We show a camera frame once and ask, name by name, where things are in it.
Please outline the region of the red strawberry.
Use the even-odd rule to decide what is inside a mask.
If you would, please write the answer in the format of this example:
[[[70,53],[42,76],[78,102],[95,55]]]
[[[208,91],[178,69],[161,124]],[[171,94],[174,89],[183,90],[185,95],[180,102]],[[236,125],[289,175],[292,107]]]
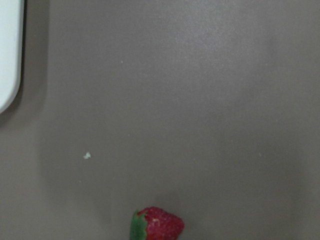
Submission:
[[[159,207],[134,212],[129,231],[131,240],[176,240],[183,232],[183,220]]]

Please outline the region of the cream rabbit tray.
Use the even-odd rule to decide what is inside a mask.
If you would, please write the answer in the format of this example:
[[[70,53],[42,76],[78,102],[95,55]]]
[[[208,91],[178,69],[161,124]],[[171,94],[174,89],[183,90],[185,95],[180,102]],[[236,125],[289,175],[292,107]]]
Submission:
[[[24,0],[0,0],[0,112],[14,101],[21,83]]]

